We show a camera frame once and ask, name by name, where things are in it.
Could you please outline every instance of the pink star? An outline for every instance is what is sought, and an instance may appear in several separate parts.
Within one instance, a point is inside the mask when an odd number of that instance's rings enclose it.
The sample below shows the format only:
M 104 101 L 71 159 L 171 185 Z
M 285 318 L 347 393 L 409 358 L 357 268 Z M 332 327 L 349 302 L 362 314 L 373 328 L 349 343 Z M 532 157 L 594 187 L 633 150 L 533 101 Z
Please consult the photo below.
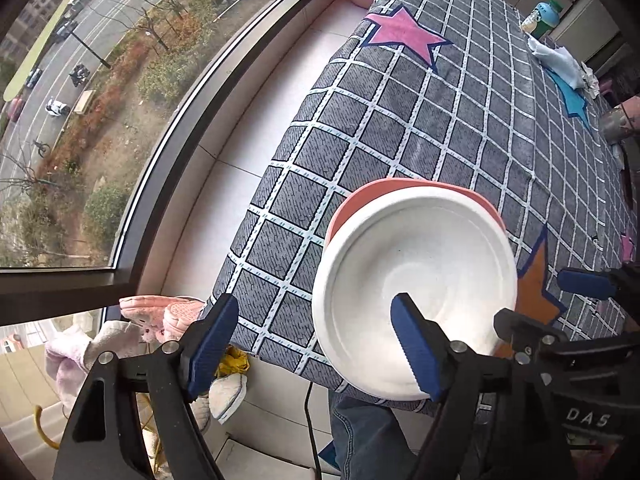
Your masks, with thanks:
M 391 14 L 369 13 L 364 17 L 377 25 L 362 43 L 366 45 L 404 45 L 421 57 L 435 72 L 433 48 L 451 44 L 443 36 L 427 30 L 415 21 L 405 6 L 396 7 Z
M 620 243 L 622 245 L 622 261 L 630 262 L 634 257 L 634 241 L 631 236 L 622 233 L 620 235 Z

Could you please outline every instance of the bicycle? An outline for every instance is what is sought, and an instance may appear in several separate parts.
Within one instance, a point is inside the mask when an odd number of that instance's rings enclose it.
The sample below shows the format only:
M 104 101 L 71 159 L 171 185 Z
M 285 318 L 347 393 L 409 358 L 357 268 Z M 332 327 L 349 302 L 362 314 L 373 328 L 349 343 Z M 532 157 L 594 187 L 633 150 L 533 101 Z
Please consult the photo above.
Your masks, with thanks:
M 46 142 L 32 140 L 31 143 L 38 149 L 38 155 L 40 155 L 41 158 L 44 158 L 47 153 L 51 151 L 51 147 Z

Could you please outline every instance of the pink container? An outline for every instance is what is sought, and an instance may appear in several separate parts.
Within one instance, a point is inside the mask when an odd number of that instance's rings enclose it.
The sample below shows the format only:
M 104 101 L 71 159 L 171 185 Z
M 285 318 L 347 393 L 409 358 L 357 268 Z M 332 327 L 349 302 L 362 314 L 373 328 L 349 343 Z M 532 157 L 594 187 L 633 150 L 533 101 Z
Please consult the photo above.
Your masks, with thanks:
M 326 237 L 324 242 L 325 246 L 331 241 L 331 239 L 337 233 L 338 229 L 340 229 L 340 227 L 342 227 L 342 225 L 358 209 L 361 209 L 372 200 L 375 200 L 387 193 L 391 193 L 392 191 L 396 191 L 398 189 L 405 189 L 407 187 L 415 186 L 443 187 L 444 189 L 451 189 L 453 191 L 457 191 L 458 193 L 462 193 L 463 195 L 468 196 L 470 199 L 479 203 L 479 205 L 486 209 L 489 215 L 491 215 L 492 218 L 496 222 L 498 222 L 498 225 L 502 228 L 502 230 L 506 231 L 504 222 L 502 221 L 502 218 L 500 217 L 498 212 L 495 210 L 495 207 L 485 197 L 476 193 L 475 191 L 467 189 L 466 187 L 445 184 L 444 182 L 435 182 L 433 180 L 423 180 L 420 178 L 388 177 L 374 180 L 362 187 L 359 187 L 356 191 L 351 193 L 344 202 L 340 204 L 340 207 L 334 213 L 334 216 L 329 222 L 329 227 L 326 230 Z

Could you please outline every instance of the glass pane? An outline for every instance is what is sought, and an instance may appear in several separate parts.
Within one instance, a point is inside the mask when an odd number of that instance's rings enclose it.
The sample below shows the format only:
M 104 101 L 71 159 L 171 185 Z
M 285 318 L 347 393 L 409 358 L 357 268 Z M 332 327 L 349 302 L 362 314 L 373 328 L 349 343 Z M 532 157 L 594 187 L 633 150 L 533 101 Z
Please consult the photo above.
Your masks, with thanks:
M 30 0 L 0 43 L 0 267 L 111 263 L 159 137 L 271 0 Z
M 102 309 L 69 316 L 0 326 L 0 426 L 33 415 L 58 402 L 55 381 L 45 370 L 44 343 L 71 327 L 79 326 L 94 338 L 100 329 Z

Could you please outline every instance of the screw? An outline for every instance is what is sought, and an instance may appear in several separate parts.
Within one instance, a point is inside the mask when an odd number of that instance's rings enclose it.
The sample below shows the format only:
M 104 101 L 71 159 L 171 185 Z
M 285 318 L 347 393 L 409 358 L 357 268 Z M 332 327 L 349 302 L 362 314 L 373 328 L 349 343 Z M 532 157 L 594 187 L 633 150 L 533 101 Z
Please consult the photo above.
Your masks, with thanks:
M 110 363 L 112 359 L 113 359 L 113 352 L 102 352 L 98 356 L 98 362 L 101 365 L 105 365 L 107 363 Z
M 466 352 L 467 348 L 468 348 L 468 346 L 466 345 L 466 343 L 463 343 L 462 341 L 452 341 L 451 342 L 451 349 L 456 354 L 463 354 L 464 352 Z
M 531 362 L 531 358 L 528 355 L 526 355 L 524 352 L 517 352 L 515 357 L 516 357 L 516 362 L 519 365 L 528 365 Z
M 167 341 L 162 345 L 162 351 L 165 354 L 172 354 L 178 349 L 179 346 L 180 343 L 178 343 L 177 341 Z

